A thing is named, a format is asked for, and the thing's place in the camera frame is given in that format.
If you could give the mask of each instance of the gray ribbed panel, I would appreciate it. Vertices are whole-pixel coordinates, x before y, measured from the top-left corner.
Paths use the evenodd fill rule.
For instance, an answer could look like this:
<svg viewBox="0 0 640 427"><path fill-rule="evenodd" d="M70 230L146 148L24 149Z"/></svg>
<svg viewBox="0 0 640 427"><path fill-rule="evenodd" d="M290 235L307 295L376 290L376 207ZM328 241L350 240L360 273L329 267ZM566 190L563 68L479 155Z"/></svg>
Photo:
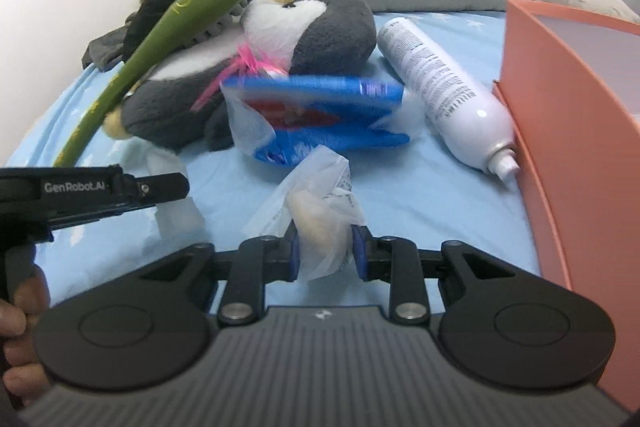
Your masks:
<svg viewBox="0 0 640 427"><path fill-rule="evenodd" d="M22 413L33 427L615 427L592 386L555 396L486 387L451 367L427 331L377 308L276 308L227 328L174 381L127 395L56 387Z"/></svg>

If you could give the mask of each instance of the white spray can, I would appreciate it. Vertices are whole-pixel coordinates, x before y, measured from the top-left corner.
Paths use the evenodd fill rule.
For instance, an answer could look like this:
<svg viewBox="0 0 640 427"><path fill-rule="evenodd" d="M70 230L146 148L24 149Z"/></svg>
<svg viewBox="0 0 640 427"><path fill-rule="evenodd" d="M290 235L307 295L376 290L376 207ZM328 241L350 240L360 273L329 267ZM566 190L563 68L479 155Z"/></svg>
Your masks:
<svg viewBox="0 0 640 427"><path fill-rule="evenodd" d="M503 182L520 170L507 108L418 26L404 17L390 20L378 33L378 47L426 104L427 116L453 156Z"/></svg>

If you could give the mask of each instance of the penguin plush toy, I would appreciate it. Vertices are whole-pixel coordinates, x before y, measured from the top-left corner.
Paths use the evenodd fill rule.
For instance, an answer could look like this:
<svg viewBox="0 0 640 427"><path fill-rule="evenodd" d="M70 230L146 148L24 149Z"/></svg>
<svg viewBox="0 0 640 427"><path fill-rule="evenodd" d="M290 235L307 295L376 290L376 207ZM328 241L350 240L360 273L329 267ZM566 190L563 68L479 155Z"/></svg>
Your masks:
<svg viewBox="0 0 640 427"><path fill-rule="evenodd" d="M220 35L149 71L104 130L174 151L202 138L209 150L228 148L226 104L212 84L244 72L357 76L375 46L373 13L363 0L252 0Z"/></svg>

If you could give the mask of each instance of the pink ribbon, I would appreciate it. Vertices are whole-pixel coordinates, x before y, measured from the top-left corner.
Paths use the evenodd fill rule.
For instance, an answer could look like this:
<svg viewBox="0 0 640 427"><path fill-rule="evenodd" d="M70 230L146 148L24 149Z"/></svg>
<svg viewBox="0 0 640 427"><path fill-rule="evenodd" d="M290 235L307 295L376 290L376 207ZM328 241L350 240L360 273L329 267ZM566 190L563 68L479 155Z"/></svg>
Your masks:
<svg viewBox="0 0 640 427"><path fill-rule="evenodd" d="M269 60L266 57L265 59L266 60L260 60L257 58L246 42L238 46L238 57L233 58L231 63L213 79L212 83L207 86L191 106L191 110L197 112L207 105L207 102L209 102L218 89L220 89L222 83L230 76L256 76L264 73L264 70L274 70L278 73L287 74L285 70L276 65L276 61Z"/></svg>

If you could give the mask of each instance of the human hand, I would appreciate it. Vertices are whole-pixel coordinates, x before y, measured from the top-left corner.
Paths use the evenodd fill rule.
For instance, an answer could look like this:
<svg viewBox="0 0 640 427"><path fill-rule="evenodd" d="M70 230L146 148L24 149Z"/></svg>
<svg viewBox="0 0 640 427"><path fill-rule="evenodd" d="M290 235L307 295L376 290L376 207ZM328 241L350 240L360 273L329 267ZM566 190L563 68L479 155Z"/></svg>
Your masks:
<svg viewBox="0 0 640 427"><path fill-rule="evenodd" d="M8 338L4 342L4 356L13 366L2 375L2 381L25 405L50 387L33 346L33 328L49 304L47 280L38 266L35 276L18 286L14 305L0 300L0 337Z"/></svg>

